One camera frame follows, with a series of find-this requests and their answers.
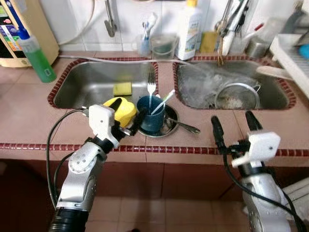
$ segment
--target white bottle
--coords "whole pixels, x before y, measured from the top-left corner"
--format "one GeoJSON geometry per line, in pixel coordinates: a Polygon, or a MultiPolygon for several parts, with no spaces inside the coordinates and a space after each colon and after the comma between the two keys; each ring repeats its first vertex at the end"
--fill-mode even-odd
{"type": "Polygon", "coordinates": [[[190,59],[195,54],[202,11],[197,8],[197,0],[187,0],[187,6],[180,15],[179,42],[175,54],[181,60],[190,59]]]}

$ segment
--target white cord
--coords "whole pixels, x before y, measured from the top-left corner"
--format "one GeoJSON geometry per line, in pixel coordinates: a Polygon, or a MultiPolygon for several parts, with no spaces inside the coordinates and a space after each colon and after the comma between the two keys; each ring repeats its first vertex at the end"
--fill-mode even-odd
{"type": "Polygon", "coordinates": [[[95,1],[95,0],[91,0],[91,2],[92,2],[91,16],[90,16],[88,22],[86,23],[86,25],[84,26],[84,28],[83,28],[76,36],[74,36],[72,39],[69,39],[69,40],[67,40],[67,41],[60,42],[60,43],[58,43],[59,45],[64,45],[64,44],[67,44],[67,43],[69,43],[69,42],[71,42],[71,41],[77,39],[77,38],[80,37],[80,35],[83,34],[83,32],[87,29],[87,27],[89,26],[89,24],[90,24],[90,22],[91,22],[91,20],[92,20],[92,17],[93,17],[93,15],[94,15],[94,12],[95,12],[95,5],[96,5],[95,2],[96,2],[96,1],[95,1]]]}
{"type": "Polygon", "coordinates": [[[69,58],[69,59],[88,59],[92,61],[104,62],[104,63],[116,63],[116,64],[141,64],[141,63],[152,63],[152,62],[175,62],[179,64],[185,64],[191,66],[192,68],[199,70],[200,72],[205,73],[205,70],[199,68],[198,66],[188,63],[186,61],[178,60],[178,59],[169,59],[169,60],[157,60],[157,59],[145,59],[145,60],[133,60],[133,61],[117,61],[117,60],[107,60],[107,59],[99,59],[94,57],[82,57],[82,56],[70,56],[70,55],[59,55],[59,58],[69,58]]]}

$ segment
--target dish soap bottle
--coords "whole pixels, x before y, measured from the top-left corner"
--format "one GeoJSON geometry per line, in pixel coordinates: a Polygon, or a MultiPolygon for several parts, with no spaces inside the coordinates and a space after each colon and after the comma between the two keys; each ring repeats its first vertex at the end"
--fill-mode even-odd
{"type": "Polygon", "coordinates": [[[38,40],[35,36],[29,36],[25,28],[19,28],[18,43],[22,47],[25,56],[28,58],[33,69],[42,82],[48,83],[56,79],[56,74],[44,55],[38,40]]]}
{"type": "Polygon", "coordinates": [[[195,54],[202,11],[197,8],[197,0],[187,0],[187,6],[180,16],[179,42],[176,56],[181,60],[190,59],[195,54]]]}

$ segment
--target metal colander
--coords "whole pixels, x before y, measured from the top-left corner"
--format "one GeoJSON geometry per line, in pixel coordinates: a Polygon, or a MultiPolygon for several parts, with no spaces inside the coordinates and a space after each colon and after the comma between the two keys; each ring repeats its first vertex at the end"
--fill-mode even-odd
{"type": "Polygon", "coordinates": [[[216,109],[255,109],[260,105],[257,91],[243,83],[231,83],[218,91],[215,97],[216,109]]]}

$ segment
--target fork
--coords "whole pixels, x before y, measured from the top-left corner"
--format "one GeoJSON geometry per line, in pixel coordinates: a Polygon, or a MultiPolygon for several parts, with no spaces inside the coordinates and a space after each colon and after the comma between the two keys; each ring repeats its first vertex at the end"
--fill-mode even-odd
{"type": "Polygon", "coordinates": [[[156,83],[155,83],[155,75],[154,71],[150,71],[148,75],[148,84],[147,90],[149,92],[149,111],[151,112],[151,101],[153,93],[155,92],[156,83]]]}

